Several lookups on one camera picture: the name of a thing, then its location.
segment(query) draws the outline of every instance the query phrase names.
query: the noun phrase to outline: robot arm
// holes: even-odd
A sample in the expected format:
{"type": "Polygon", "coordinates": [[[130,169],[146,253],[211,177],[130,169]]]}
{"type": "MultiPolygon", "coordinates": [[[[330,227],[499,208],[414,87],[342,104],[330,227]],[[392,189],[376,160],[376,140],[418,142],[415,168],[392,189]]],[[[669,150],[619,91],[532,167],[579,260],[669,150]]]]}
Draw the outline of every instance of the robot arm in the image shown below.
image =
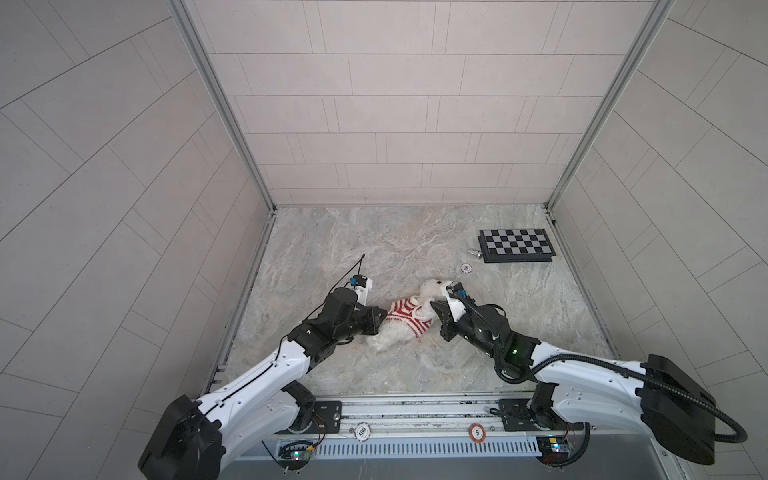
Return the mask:
{"type": "Polygon", "coordinates": [[[538,383],[524,411],[503,415],[533,419],[549,429],[593,422],[642,433],[702,465],[714,463],[715,442],[746,441],[741,425],[669,359],[650,355],[646,362],[625,362],[569,352],[511,330],[501,307],[477,306],[458,282],[443,286],[443,296],[432,302],[443,339],[464,336],[494,359],[497,375],[507,383],[538,383]],[[715,418],[735,433],[716,434],[715,418]]]}
{"type": "Polygon", "coordinates": [[[139,469],[149,480],[212,480],[261,439],[306,428],[315,397],[297,382],[355,335],[376,335],[386,310],[365,305],[372,282],[363,275],[350,288],[329,292],[317,318],[305,319],[277,350],[215,392],[187,396],[165,410],[139,469]]]}

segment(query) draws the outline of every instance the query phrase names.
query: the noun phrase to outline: stuffed toy dog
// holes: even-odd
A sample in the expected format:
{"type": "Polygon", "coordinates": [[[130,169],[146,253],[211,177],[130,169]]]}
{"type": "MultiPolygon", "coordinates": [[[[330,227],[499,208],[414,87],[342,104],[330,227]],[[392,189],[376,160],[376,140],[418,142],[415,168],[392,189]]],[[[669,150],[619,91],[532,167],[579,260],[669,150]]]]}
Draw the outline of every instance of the stuffed toy dog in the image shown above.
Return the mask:
{"type": "Polygon", "coordinates": [[[392,302],[379,327],[379,335],[366,337],[368,344],[381,352],[397,342],[407,342],[423,335],[438,319],[429,302],[442,298],[443,283],[441,280],[427,280],[419,288],[419,295],[392,302]]]}

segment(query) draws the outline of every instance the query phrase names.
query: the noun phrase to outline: black cable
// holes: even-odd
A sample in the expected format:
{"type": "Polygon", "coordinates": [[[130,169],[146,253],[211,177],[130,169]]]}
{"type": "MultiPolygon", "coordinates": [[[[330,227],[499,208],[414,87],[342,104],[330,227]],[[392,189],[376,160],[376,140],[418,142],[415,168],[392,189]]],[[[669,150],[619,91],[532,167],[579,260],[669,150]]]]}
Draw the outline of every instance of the black cable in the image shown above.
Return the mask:
{"type": "Polygon", "coordinates": [[[739,425],[738,422],[736,422],[736,420],[730,418],[728,415],[726,415],[724,412],[722,412],[721,410],[719,410],[717,407],[713,406],[709,402],[704,402],[702,400],[699,400],[698,398],[692,396],[690,393],[686,392],[685,390],[678,389],[677,387],[669,385],[653,377],[644,375],[643,373],[635,372],[634,370],[624,368],[623,366],[614,365],[604,360],[593,359],[590,356],[577,355],[575,353],[560,353],[559,355],[553,355],[548,359],[542,360],[539,364],[537,364],[537,366],[532,368],[528,373],[526,373],[525,375],[517,379],[510,379],[504,376],[500,376],[500,378],[507,383],[511,383],[512,385],[517,385],[529,379],[533,379],[534,375],[542,371],[544,367],[547,367],[555,362],[565,362],[566,360],[590,363],[592,365],[596,365],[596,366],[603,367],[604,369],[608,369],[612,372],[616,372],[625,378],[633,378],[633,379],[640,380],[649,385],[655,386],[659,389],[666,390],[667,392],[675,396],[678,396],[686,400],[687,402],[694,404],[695,406],[699,407],[705,412],[711,413],[718,419],[722,420],[723,423],[731,427],[731,429],[734,431],[732,435],[724,435],[721,433],[716,433],[715,442],[742,443],[742,442],[745,442],[747,439],[746,430],[744,430],[744,428],[741,425],[739,425]]]}
{"type": "Polygon", "coordinates": [[[278,467],[282,468],[283,466],[280,464],[280,462],[277,461],[277,458],[275,458],[275,455],[272,455],[272,452],[270,451],[269,447],[266,446],[266,443],[264,441],[261,441],[261,445],[264,445],[264,448],[266,449],[266,452],[270,454],[270,457],[272,457],[272,460],[275,461],[278,467]]]}
{"type": "Polygon", "coordinates": [[[584,422],[584,441],[582,441],[581,446],[576,451],[576,453],[569,456],[567,459],[563,460],[560,463],[544,463],[544,465],[548,467],[561,468],[561,467],[567,467],[571,463],[574,463],[578,459],[580,459],[581,456],[584,454],[584,452],[587,451],[587,446],[589,445],[590,430],[591,428],[589,427],[589,424],[584,422]]]}

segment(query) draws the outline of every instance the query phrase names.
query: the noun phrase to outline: chessboard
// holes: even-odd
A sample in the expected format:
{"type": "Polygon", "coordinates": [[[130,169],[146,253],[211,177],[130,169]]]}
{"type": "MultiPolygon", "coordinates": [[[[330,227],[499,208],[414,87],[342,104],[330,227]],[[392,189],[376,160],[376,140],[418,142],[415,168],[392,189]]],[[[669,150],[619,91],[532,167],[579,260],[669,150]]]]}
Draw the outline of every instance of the chessboard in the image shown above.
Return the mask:
{"type": "Polygon", "coordinates": [[[551,262],[555,255],[541,228],[480,230],[478,240],[486,263],[551,262]]]}

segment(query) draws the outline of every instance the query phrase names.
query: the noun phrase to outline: gray marble floor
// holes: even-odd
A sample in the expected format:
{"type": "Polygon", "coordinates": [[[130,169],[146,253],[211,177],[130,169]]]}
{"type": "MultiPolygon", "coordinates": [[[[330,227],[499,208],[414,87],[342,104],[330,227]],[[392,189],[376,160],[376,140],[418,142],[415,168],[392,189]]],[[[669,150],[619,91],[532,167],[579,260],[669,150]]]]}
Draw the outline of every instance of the gray marble floor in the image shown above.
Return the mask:
{"type": "MultiPolygon", "coordinates": [[[[365,253],[369,304],[384,309],[429,278],[461,280],[479,303],[504,307],[513,330],[566,349],[610,356],[604,337],[558,255],[551,263],[483,263],[467,253],[478,230],[547,228],[537,205],[285,208],[277,213],[260,271],[227,362],[234,379],[276,348],[365,253]],[[462,263],[472,272],[462,273],[462,263]]],[[[491,359],[439,326],[381,353],[362,338],[339,346],[301,382],[316,395],[509,391],[491,359]]]]}

